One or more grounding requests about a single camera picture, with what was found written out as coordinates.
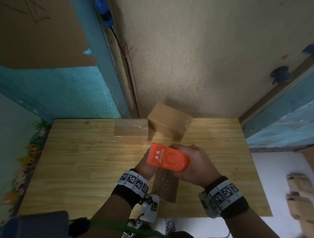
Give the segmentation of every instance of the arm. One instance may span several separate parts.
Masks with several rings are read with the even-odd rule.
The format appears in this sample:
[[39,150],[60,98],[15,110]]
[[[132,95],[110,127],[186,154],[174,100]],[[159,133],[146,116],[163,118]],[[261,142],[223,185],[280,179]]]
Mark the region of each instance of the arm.
[[[202,148],[196,145],[183,146],[178,144],[170,147],[180,150],[191,159],[189,167],[184,172],[173,172],[179,179],[205,189],[222,176]],[[242,214],[226,219],[225,222],[233,238],[279,238],[251,208]]]
[[[146,164],[148,156],[148,150],[138,163],[135,166],[137,172],[142,175],[147,181],[149,181],[156,173],[158,167]],[[108,200],[104,203],[104,205],[96,212],[96,214],[91,218],[93,219],[108,219],[108,220],[116,220],[120,222],[124,222],[125,224],[128,222],[132,208],[128,202],[126,202],[123,198],[118,195],[111,195]],[[100,230],[91,228],[88,230],[86,234],[84,234],[84,238],[98,238],[98,237],[110,237],[110,238],[121,238],[123,232],[122,231],[114,231],[114,230]]]

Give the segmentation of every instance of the white floor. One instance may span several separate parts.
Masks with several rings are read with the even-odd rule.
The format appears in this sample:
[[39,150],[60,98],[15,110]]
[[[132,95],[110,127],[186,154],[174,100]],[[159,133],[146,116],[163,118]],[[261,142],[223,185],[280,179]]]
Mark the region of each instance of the white floor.
[[[254,163],[261,179],[273,217],[262,219],[282,238],[297,238],[301,235],[299,222],[289,212],[285,199],[289,193],[286,175],[291,172],[303,173],[314,184],[314,173],[302,154],[293,152],[253,153]],[[178,229],[195,238],[226,237],[228,228],[222,218],[179,219]],[[158,219],[155,230],[165,232],[165,220]]]

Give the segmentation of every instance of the hand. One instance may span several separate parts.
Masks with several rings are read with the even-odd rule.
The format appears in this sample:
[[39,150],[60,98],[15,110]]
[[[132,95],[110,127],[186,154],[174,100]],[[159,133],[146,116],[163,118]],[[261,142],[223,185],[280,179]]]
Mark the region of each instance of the hand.
[[148,152],[149,152],[149,149],[146,151],[141,161],[135,166],[135,169],[137,170],[137,172],[140,175],[142,175],[143,178],[145,178],[147,181],[149,181],[158,170],[158,167],[153,166],[153,165],[148,165],[146,163]]
[[190,157],[191,160],[185,171],[172,171],[174,176],[179,179],[205,188],[222,176],[202,148],[194,144],[190,146],[173,144],[169,147],[181,151],[183,154]]

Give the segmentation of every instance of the wooden table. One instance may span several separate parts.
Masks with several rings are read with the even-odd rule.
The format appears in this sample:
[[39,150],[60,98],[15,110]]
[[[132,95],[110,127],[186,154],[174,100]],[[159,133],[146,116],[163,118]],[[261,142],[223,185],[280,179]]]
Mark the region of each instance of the wooden table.
[[[66,210],[70,219],[91,218],[110,196],[125,170],[134,168],[149,145],[120,145],[114,119],[55,120],[19,215]],[[173,141],[150,131],[153,141]],[[202,147],[260,216],[272,216],[238,119],[193,119],[183,145]],[[206,217],[198,198],[202,188],[180,181],[176,204],[162,201],[160,218]],[[131,218],[138,217],[136,205]]]

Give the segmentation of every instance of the orange tape dispenser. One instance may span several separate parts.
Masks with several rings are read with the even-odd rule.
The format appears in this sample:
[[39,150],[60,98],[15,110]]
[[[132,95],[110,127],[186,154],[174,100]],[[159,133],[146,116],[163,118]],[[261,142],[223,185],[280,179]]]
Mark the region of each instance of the orange tape dispenser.
[[190,164],[190,158],[177,149],[152,142],[147,164],[182,172]]

